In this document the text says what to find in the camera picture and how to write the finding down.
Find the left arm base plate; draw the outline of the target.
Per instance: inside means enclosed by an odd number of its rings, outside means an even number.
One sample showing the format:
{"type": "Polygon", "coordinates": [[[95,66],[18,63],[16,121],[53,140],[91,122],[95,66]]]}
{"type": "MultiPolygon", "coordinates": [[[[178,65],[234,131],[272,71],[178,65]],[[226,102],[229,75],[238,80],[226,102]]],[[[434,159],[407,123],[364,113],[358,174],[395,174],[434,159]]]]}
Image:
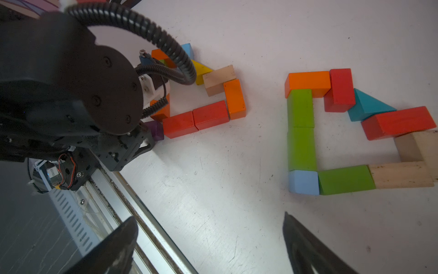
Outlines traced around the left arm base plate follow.
{"type": "Polygon", "coordinates": [[[39,194],[53,189],[77,191],[99,167],[95,156],[82,148],[56,155],[52,161],[31,158],[27,160],[28,185],[39,194]]]}

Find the green block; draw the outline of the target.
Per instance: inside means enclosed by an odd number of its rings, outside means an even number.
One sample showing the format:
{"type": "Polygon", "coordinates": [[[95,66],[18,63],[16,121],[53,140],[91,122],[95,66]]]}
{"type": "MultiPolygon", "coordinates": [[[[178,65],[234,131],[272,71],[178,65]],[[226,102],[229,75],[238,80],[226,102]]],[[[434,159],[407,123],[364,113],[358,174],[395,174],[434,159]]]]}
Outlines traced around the green block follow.
{"type": "Polygon", "coordinates": [[[336,195],[376,189],[367,165],[320,171],[318,173],[321,195],[336,195]]]}
{"type": "Polygon", "coordinates": [[[313,96],[310,89],[292,90],[287,98],[288,127],[314,128],[313,96]]]}
{"type": "Polygon", "coordinates": [[[314,129],[292,127],[287,134],[289,171],[317,171],[314,129]]]}

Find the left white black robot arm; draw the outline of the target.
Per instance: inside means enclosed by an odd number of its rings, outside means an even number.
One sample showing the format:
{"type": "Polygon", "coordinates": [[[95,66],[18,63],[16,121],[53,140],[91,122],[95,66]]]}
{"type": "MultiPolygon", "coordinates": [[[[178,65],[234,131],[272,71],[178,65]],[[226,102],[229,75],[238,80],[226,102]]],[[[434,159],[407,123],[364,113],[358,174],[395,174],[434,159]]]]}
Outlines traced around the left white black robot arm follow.
{"type": "Polygon", "coordinates": [[[191,85],[196,69],[181,45],[150,19],[117,3],[87,2],[31,18],[1,7],[1,160],[57,160],[70,147],[93,152],[111,171],[154,147],[143,124],[143,75],[191,85]],[[176,69],[133,67],[96,44],[92,26],[136,34],[176,69]]]}

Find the red block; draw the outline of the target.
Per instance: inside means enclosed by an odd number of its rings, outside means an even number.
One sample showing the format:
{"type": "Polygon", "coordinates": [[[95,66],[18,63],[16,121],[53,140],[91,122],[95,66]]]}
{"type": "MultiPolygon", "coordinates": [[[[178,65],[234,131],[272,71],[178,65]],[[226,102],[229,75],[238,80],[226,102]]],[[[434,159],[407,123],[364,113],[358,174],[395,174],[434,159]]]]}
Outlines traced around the red block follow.
{"type": "Polygon", "coordinates": [[[208,129],[230,121],[224,100],[194,109],[193,118],[198,130],[208,129]]]}
{"type": "Polygon", "coordinates": [[[345,113],[356,104],[351,69],[331,69],[329,74],[331,89],[324,96],[325,112],[345,113]]]}
{"type": "Polygon", "coordinates": [[[193,112],[189,111],[163,120],[164,135],[168,138],[177,138],[198,131],[195,125],[193,112]]]}
{"type": "Polygon", "coordinates": [[[361,125],[368,140],[399,137],[436,128],[425,106],[376,114],[362,121],[361,125]]]}

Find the yellow triangle block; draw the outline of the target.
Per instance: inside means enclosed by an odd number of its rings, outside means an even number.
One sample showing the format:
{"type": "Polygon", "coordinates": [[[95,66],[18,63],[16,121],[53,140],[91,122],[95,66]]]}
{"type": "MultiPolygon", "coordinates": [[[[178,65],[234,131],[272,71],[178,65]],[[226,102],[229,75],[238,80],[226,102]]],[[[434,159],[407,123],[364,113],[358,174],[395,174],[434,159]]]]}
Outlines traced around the yellow triangle block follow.
{"type": "Polygon", "coordinates": [[[208,74],[211,73],[213,70],[195,60],[192,60],[193,65],[195,66],[196,69],[196,84],[199,85],[203,85],[204,84],[204,79],[203,79],[203,75],[204,74],[208,74]]]}

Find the orange block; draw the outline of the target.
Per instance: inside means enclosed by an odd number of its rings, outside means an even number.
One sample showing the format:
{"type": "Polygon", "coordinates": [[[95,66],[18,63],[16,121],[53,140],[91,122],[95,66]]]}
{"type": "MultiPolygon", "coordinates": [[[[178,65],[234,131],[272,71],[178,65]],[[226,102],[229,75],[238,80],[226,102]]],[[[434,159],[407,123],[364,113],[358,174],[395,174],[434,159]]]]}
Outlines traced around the orange block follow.
{"type": "Polygon", "coordinates": [[[152,58],[157,59],[163,65],[169,68],[177,68],[176,64],[168,57],[163,51],[160,49],[152,50],[151,52],[152,58]]]}
{"type": "Polygon", "coordinates": [[[285,81],[285,98],[292,90],[311,90],[313,98],[324,97],[331,89],[328,71],[289,73],[285,81]]]}
{"type": "Polygon", "coordinates": [[[163,107],[161,110],[159,110],[157,113],[150,116],[153,120],[162,122],[164,119],[169,118],[171,116],[171,109],[170,109],[170,94],[167,94],[166,96],[168,104],[163,107]]]}
{"type": "Polygon", "coordinates": [[[231,120],[246,117],[246,104],[239,79],[224,83],[224,91],[231,120]]]}

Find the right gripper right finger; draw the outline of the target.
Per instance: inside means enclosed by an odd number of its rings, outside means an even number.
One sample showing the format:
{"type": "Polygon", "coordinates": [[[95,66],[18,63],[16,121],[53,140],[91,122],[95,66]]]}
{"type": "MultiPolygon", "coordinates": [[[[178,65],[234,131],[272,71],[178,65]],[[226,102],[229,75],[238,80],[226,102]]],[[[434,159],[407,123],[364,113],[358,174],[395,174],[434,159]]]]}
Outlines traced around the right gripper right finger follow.
{"type": "Polygon", "coordinates": [[[295,274],[356,273],[288,212],[284,215],[282,231],[287,254],[295,274]]]}

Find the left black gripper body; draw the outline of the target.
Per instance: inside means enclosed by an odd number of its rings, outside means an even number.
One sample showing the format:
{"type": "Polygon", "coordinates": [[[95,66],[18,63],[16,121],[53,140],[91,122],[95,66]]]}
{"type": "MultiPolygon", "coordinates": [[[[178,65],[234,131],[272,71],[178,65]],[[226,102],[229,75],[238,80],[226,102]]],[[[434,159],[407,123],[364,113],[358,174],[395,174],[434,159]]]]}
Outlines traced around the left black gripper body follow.
{"type": "Polygon", "coordinates": [[[151,151],[155,144],[152,132],[138,124],[124,135],[100,135],[92,152],[108,170],[121,171],[138,156],[151,151]]]}

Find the light blue long block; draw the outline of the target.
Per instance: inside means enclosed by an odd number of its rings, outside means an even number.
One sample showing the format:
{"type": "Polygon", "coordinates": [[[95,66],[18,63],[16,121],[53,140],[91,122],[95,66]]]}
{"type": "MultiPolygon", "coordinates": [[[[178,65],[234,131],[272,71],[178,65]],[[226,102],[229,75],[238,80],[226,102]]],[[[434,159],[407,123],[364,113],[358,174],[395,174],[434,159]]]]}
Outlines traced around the light blue long block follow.
{"type": "Polygon", "coordinates": [[[181,45],[181,48],[186,52],[191,60],[195,59],[195,54],[190,43],[181,45]]]}

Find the teal triangle block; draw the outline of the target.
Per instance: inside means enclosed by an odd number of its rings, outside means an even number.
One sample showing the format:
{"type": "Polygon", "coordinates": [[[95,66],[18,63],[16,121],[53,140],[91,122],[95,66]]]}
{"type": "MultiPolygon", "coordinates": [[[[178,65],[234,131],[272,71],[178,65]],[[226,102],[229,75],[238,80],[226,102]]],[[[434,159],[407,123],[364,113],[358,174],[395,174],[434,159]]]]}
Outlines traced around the teal triangle block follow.
{"type": "Polygon", "coordinates": [[[356,104],[348,110],[352,122],[361,122],[376,114],[396,111],[396,108],[358,89],[354,89],[354,94],[356,104]]]}

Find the light blue cube block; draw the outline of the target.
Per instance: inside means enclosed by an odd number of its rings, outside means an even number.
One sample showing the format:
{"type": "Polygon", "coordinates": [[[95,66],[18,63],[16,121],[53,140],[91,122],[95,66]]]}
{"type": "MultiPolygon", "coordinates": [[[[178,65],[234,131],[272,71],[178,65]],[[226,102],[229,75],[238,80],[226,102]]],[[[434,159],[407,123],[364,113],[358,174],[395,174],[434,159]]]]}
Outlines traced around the light blue cube block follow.
{"type": "Polygon", "coordinates": [[[302,170],[290,171],[289,191],[296,194],[319,195],[318,172],[302,170]]]}

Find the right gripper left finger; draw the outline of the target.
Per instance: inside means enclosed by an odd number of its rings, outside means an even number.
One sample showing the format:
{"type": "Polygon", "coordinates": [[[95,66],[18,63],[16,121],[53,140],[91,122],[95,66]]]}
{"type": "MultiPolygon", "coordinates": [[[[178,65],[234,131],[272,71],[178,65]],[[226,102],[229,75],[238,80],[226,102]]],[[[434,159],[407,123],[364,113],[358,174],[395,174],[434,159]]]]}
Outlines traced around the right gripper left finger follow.
{"type": "Polygon", "coordinates": [[[131,216],[109,234],[67,274],[128,274],[137,245],[138,224],[131,216]]]}

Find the natural wood block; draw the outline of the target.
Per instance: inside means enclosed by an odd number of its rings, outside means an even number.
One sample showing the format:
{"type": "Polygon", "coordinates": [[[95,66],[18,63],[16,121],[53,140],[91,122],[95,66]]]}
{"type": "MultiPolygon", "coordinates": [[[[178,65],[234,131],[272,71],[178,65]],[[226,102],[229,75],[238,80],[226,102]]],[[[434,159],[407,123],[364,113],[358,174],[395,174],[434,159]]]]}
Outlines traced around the natural wood block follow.
{"type": "Polygon", "coordinates": [[[203,75],[204,86],[209,97],[224,92],[223,84],[236,79],[233,65],[203,75]]]}
{"type": "Polygon", "coordinates": [[[424,162],[434,183],[438,182],[438,131],[419,131],[394,139],[402,162],[424,162]]]}
{"type": "Polygon", "coordinates": [[[425,162],[400,162],[368,165],[377,189],[433,187],[425,162]]]}

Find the purple cube block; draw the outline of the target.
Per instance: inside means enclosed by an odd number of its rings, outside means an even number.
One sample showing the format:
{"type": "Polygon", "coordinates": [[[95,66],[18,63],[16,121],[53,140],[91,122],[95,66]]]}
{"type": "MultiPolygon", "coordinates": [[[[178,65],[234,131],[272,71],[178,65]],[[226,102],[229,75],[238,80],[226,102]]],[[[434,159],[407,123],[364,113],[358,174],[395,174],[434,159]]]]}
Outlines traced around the purple cube block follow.
{"type": "Polygon", "coordinates": [[[147,129],[151,132],[155,142],[164,140],[164,128],[159,121],[149,121],[145,123],[147,129]]]}

